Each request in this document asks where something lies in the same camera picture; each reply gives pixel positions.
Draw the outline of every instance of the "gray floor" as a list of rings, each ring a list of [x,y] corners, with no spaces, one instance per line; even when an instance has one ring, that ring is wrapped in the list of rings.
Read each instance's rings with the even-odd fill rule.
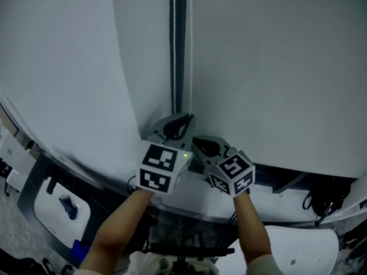
[[[47,258],[60,271],[66,264],[42,237],[27,223],[17,207],[19,194],[14,190],[7,197],[3,193],[5,179],[0,178],[0,248],[15,258],[31,257],[41,262]],[[367,218],[367,213],[343,221],[322,225],[322,228],[331,228],[338,235],[342,235]],[[357,273],[363,261],[347,262],[349,250],[339,252],[339,256],[331,275],[346,275]]]

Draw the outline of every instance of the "floor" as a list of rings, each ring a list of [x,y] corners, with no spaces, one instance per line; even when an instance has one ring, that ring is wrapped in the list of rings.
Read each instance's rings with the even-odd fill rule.
[[[31,257],[38,262],[41,262],[43,258],[47,258],[52,263],[55,271],[60,271],[66,264],[65,260],[60,257],[53,249],[51,249],[51,247],[43,241],[42,237],[27,223],[17,207],[19,193],[12,190],[10,196],[7,197],[3,193],[4,185],[5,179],[0,178],[0,248],[16,258]],[[357,217],[348,218],[343,221],[322,225],[322,228],[331,228],[338,235],[341,235],[357,226],[366,218],[367,214],[359,215]],[[163,228],[165,227],[155,227],[155,231],[152,231],[155,233],[151,233],[153,234],[152,236],[158,238],[160,235],[157,232],[159,232],[159,229]],[[210,233],[210,225],[203,225],[199,230],[208,235],[208,233]],[[191,243],[197,244],[195,242],[197,240],[197,231],[192,233],[183,231],[183,233],[186,233],[187,235],[171,236],[176,238],[180,237],[181,241],[174,242],[174,244],[185,244],[188,246]],[[349,250],[343,250],[339,252],[337,262],[331,275],[347,275],[353,272],[358,272],[359,268],[364,262],[359,260],[347,262],[346,259],[349,255],[349,252]]]

